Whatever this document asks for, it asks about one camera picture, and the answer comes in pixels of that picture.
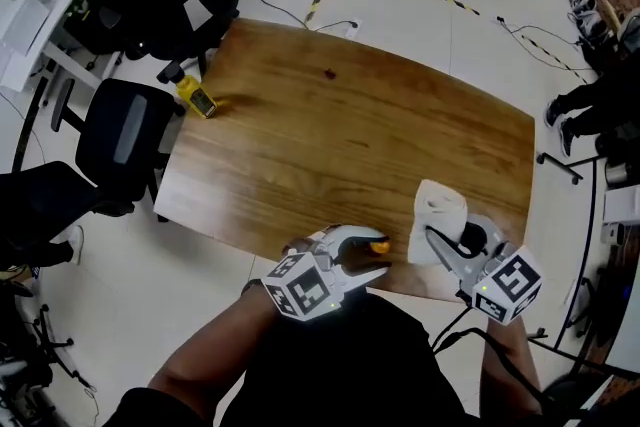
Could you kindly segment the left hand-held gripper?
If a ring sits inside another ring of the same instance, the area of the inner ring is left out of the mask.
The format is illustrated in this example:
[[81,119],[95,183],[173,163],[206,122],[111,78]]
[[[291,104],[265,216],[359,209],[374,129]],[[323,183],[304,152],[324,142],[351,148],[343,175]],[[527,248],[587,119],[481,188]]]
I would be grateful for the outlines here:
[[308,252],[282,257],[261,279],[281,315],[308,322],[341,307],[346,296],[384,276],[389,262],[349,270],[338,262],[347,247],[384,255],[390,238],[371,227],[336,225],[305,238],[315,241]]

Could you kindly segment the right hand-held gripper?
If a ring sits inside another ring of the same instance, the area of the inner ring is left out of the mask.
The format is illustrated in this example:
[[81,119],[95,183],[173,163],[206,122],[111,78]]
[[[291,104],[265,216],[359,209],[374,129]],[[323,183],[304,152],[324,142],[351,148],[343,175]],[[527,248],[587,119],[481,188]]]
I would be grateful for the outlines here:
[[495,322],[506,326],[535,301],[543,284],[540,266],[531,251],[502,238],[489,217],[470,214],[466,240],[456,243],[427,227],[425,237],[441,263],[458,279],[456,297]]

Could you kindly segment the person's left hand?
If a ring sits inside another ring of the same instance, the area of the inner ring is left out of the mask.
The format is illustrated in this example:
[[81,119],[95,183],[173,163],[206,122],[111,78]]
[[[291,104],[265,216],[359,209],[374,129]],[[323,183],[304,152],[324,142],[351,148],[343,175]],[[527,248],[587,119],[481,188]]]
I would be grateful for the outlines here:
[[315,241],[310,238],[295,238],[284,246],[282,256],[308,252],[314,243]]

